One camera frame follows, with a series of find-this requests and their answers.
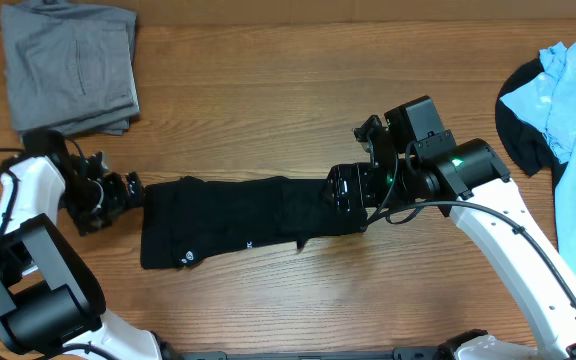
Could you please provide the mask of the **black polo shirt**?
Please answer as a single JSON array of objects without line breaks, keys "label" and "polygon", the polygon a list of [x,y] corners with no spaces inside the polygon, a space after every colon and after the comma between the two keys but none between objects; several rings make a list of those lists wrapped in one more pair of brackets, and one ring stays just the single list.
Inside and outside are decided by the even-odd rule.
[{"label": "black polo shirt", "polygon": [[187,176],[145,188],[140,263],[146,270],[194,266],[229,252],[359,233],[367,212],[324,198],[323,179],[245,182]]}]

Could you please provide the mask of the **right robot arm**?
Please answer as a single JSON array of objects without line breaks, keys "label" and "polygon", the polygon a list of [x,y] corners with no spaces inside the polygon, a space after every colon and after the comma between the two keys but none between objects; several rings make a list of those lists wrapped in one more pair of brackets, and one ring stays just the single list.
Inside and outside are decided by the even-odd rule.
[{"label": "right robot arm", "polygon": [[325,198],[369,225],[436,207],[479,248],[521,310],[528,347],[473,329],[435,351],[438,359],[576,359],[576,276],[540,229],[493,148],[457,144],[428,96],[372,115],[353,134],[367,162],[331,168]]}]

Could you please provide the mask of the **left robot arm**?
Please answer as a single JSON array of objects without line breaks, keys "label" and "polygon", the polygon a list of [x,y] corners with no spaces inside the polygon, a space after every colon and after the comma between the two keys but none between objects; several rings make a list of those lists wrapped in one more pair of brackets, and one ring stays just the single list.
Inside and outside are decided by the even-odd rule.
[{"label": "left robot arm", "polygon": [[157,334],[108,309],[96,277],[57,228],[61,209],[85,236],[144,202],[136,173],[110,171],[102,152],[70,153],[71,141],[30,131],[0,163],[0,341],[41,359],[175,359]]}]

